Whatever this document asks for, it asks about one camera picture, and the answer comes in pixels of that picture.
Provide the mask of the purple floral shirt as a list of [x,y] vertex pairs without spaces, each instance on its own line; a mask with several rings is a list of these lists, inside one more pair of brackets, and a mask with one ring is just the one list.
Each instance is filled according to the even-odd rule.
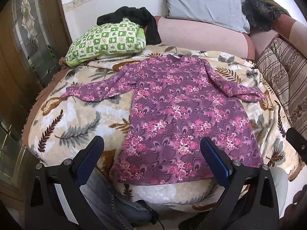
[[242,102],[261,101],[264,93],[226,80],[202,58],[166,55],[126,64],[105,81],[67,88],[64,97],[99,102],[129,91],[131,125],[110,171],[113,181],[159,185],[210,178],[200,151],[206,136],[231,160],[263,163]]

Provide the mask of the blue jeans leg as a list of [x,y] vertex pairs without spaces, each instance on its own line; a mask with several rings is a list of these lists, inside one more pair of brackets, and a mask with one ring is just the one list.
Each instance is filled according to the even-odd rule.
[[144,201],[133,202],[121,195],[98,169],[80,190],[105,229],[133,229],[159,218]]

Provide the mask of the beige leaf-pattern blanket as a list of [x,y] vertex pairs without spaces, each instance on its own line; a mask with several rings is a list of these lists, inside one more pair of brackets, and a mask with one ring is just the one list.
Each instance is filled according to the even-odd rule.
[[273,89],[253,63],[220,51],[202,52],[166,45],[147,46],[140,53],[130,56],[94,60],[74,69],[61,70],[37,98],[24,126],[24,144],[43,164],[53,166],[73,158],[93,137],[101,136],[105,150],[96,167],[127,199],[142,199],[184,212],[212,208],[223,192],[213,176],[203,180],[159,185],[131,185],[111,179],[111,168],[122,150],[131,125],[132,91],[99,102],[86,102],[73,96],[64,97],[69,87],[107,80],[126,64],[166,55],[205,59],[226,80],[245,87],[256,87],[263,92],[265,98],[261,101],[242,102],[262,154],[262,164],[280,168],[287,182],[298,176],[304,164],[286,140],[290,123]]

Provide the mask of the striped brown quilt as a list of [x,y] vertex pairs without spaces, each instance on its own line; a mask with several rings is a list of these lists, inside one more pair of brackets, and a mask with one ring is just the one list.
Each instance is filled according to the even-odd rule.
[[279,99],[291,126],[306,137],[306,58],[288,42],[275,38],[256,67]]

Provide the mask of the grey pillow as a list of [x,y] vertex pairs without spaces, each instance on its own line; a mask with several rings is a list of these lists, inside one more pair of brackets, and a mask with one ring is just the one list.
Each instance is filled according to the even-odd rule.
[[241,0],[166,0],[167,18],[206,22],[240,33],[250,33]]

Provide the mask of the pink bolster cushion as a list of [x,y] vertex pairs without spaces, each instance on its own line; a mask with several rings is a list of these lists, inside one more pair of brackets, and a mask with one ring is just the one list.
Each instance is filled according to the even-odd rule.
[[156,16],[162,44],[199,51],[221,51],[254,60],[255,48],[248,34],[221,26]]

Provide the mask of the wooden glass door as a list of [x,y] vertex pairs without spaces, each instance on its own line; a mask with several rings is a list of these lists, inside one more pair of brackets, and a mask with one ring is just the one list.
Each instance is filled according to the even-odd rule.
[[20,187],[21,131],[71,37],[61,0],[1,0],[1,181]]

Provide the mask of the green patterned pillow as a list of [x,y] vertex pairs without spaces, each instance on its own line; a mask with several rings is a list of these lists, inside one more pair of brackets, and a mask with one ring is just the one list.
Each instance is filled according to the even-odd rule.
[[66,64],[75,67],[100,57],[138,53],[146,46],[143,28],[123,18],[119,23],[106,23],[89,29],[70,45]]

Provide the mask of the black garment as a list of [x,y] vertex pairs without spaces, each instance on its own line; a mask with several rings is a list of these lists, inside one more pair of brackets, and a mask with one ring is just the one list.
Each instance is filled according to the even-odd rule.
[[135,8],[123,6],[115,12],[99,16],[96,24],[119,23],[123,18],[127,18],[129,21],[139,24],[144,28],[147,45],[161,44],[162,40],[158,32],[156,19],[145,7]]

